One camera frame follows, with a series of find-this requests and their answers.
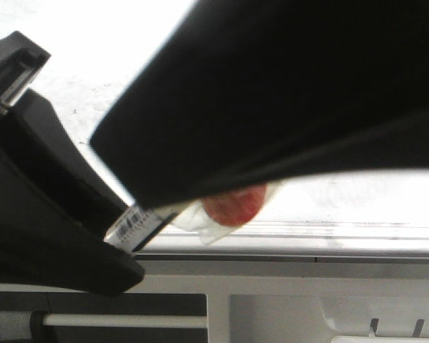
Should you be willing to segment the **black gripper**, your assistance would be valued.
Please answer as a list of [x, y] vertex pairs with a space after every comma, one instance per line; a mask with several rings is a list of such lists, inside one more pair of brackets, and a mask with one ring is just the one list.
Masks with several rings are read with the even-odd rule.
[[0, 118], [10, 109], [40, 99], [29, 88], [51, 54], [20, 31], [0, 39]]

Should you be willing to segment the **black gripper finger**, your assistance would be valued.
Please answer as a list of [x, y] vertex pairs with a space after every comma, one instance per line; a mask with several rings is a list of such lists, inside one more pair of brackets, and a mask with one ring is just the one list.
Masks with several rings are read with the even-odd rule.
[[27, 90], [0, 119], [0, 284], [127, 291], [144, 269], [104, 241], [125, 209], [50, 102]]
[[144, 207], [429, 169], [429, 1], [198, 1], [90, 142]]

